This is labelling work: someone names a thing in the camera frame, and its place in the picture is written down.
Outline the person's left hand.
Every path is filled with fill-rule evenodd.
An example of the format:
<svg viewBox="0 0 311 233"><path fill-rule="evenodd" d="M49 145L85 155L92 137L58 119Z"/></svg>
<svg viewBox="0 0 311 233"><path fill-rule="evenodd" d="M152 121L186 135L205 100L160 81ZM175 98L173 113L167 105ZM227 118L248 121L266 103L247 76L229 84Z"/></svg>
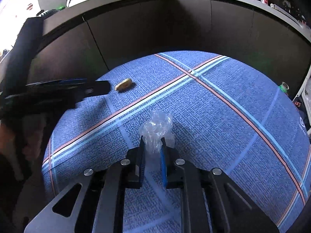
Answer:
<svg viewBox="0 0 311 233"><path fill-rule="evenodd" d="M17 128L1 121L1 155L12 165L17 164L17 148L29 162L36 160L41 153L43 131L46 126L44 115L27 116Z"/></svg>

